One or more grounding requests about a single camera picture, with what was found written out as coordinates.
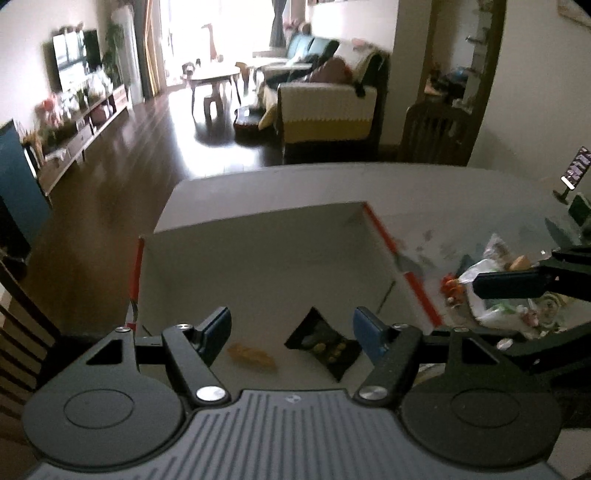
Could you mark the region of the long wooden TV console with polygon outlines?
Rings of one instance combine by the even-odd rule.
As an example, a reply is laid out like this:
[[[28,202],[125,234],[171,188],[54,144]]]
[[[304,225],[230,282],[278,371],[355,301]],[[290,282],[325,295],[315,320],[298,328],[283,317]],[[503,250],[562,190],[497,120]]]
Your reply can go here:
[[[75,162],[85,159],[85,151],[129,106],[127,89],[120,85],[78,112],[72,122],[47,134],[42,145],[43,163],[37,172],[37,181],[46,197]]]

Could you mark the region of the white green plastic snack bag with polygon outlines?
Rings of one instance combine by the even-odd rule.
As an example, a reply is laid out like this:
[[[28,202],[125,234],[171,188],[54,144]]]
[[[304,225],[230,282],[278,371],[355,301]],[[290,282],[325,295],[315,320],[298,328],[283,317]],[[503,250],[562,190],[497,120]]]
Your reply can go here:
[[[528,256],[516,256],[492,234],[481,260],[457,279],[470,313],[486,328],[539,336],[567,326],[577,300],[543,286]]]

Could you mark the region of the blue cabinet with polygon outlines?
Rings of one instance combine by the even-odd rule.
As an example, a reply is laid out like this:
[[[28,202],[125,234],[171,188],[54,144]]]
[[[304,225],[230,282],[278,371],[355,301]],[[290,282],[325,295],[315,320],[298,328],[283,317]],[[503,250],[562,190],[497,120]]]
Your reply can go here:
[[[26,241],[33,245],[51,208],[33,177],[13,120],[1,127],[1,197]]]

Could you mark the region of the dark wooden dining chair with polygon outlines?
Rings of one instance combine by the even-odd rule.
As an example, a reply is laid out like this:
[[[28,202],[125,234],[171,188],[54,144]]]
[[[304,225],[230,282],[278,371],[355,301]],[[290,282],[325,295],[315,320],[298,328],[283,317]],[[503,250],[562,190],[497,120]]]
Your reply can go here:
[[[403,163],[466,166],[471,115],[443,103],[424,101],[407,110],[398,159]]]

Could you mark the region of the small white stool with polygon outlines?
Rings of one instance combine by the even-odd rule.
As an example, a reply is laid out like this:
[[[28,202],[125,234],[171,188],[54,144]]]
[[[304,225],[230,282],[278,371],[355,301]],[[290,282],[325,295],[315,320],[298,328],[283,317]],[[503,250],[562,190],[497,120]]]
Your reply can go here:
[[[206,117],[211,117],[211,108],[215,108],[216,116],[221,117],[224,112],[223,107],[223,99],[221,96],[221,92],[214,90],[211,92],[211,95],[204,97],[204,115]]]

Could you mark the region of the phone on stand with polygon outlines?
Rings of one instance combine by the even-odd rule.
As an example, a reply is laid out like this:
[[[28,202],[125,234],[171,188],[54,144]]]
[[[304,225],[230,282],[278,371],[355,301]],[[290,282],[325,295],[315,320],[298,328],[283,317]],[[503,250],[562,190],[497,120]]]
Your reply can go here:
[[[560,177],[560,181],[565,186],[564,191],[553,191],[555,198],[560,203],[567,204],[568,195],[578,187],[585,174],[590,170],[590,166],[591,152],[587,147],[581,146],[565,173]]]

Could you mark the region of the orange snack piece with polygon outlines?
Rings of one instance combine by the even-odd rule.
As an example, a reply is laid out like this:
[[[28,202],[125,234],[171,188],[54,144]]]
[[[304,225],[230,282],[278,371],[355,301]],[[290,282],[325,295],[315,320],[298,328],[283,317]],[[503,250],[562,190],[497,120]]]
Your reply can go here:
[[[226,352],[231,360],[239,365],[263,371],[276,371],[277,366],[273,357],[263,350],[242,343],[233,343],[226,348]]]

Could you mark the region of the black snack packet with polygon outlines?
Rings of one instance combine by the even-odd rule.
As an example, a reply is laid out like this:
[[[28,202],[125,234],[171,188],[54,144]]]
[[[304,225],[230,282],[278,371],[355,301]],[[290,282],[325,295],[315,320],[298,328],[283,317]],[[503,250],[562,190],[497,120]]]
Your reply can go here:
[[[284,346],[313,355],[336,382],[342,380],[362,353],[358,340],[348,339],[332,328],[315,307],[311,307],[304,320],[284,342]]]

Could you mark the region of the slatted chair at left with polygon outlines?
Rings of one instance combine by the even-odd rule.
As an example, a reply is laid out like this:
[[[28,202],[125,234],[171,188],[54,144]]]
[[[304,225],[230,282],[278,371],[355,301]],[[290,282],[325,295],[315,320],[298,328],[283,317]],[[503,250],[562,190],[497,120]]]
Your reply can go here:
[[[22,416],[41,387],[98,342],[93,335],[68,335],[40,310],[1,263],[1,415]]]

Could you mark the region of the cream yellow sofa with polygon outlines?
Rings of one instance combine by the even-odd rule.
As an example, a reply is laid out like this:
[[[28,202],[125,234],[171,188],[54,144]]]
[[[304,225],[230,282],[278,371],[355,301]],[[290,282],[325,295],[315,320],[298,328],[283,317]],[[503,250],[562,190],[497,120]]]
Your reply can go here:
[[[263,66],[263,116],[284,146],[369,140],[382,113],[389,54],[363,40],[312,36],[287,62]]]

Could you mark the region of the potted green plant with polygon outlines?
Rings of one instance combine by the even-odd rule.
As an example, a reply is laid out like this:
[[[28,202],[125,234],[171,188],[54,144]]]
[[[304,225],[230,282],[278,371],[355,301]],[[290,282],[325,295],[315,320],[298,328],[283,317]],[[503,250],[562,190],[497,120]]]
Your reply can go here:
[[[102,57],[102,68],[114,87],[124,83],[119,71],[119,52],[124,46],[124,32],[121,25],[110,21],[107,26],[106,51]]]

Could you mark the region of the television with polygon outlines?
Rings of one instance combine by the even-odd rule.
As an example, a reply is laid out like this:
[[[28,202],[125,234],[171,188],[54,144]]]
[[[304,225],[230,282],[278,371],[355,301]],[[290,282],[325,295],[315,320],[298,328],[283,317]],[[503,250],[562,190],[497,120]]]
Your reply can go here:
[[[96,30],[60,33],[52,37],[52,46],[61,91],[78,87],[102,67]]]

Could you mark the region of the wooden coffee table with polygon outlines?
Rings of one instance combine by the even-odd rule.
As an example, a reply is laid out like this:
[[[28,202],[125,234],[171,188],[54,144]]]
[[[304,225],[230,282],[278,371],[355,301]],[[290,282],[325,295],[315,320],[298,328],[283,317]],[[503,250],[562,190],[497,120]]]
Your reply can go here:
[[[180,79],[191,90],[190,110],[194,110],[195,90],[197,90],[197,87],[204,85],[211,86],[211,92],[214,90],[221,92],[221,85],[228,83],[230,86],[235,86],[236,97],[238,101],[242,101],[238,89],[239,75],[240,69],[238,66],[224,64],[223,62],[214,62],[205,65],[185,64]]]

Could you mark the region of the red and white cardboard box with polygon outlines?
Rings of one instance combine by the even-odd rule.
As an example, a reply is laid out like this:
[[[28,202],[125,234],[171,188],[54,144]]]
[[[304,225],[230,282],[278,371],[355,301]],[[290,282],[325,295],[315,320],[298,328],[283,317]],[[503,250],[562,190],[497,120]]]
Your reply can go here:
[[[439,316],[413,265],[365,202],[283,209],[160,231],[142,239],[137,330],[156,335],[196,325],[215,309],[231,313],[231,334],[214,374],[232,393],[355,390],[372,368],[366,355],[336,382],[310,353],[284,346],[311,307],[346,337],[365,307],[384,323],[429,332]],[[263,350],[276,371],[239,365],[233,343]]]

